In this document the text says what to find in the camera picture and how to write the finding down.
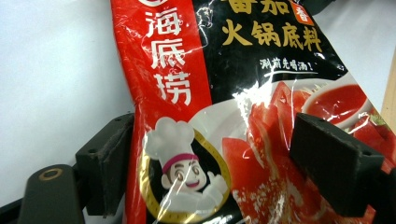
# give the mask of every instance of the red soup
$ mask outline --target red soup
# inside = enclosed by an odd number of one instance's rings
[[[366,95],[359,85],[348,85],[321,94],[308,106],[306,113],[336,124],[356,113],[365,100]]]

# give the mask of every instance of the hot pot seasoning package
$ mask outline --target hot pot seasoning package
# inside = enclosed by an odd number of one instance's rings
[[[371,223],[340,217],[289,156],[296,113],[396,164],[396,137],[303,6],[111,0],[134,103],[124,223]]]

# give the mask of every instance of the white background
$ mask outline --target white background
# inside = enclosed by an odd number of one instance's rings
[[[380,110],[396,46],[396,1],[338,0],[315,20]],[[1,207],[23,196],[35,171],[74,164],[89,139],[134,106],[109,0],[3,0],[0,22]]]

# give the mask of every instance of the red package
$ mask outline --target red package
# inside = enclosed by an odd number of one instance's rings
[[[135,103],[124,223],[370,223],[290,160],[296,113],[396,164],[396,137],[293,1],[112,0]]]

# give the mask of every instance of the cartoon face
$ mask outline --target cartoon face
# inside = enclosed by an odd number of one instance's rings
[[[182,191],[196,191],[206,184],[206,175],[197,160],[175,162],[163,175],[163,187]]]

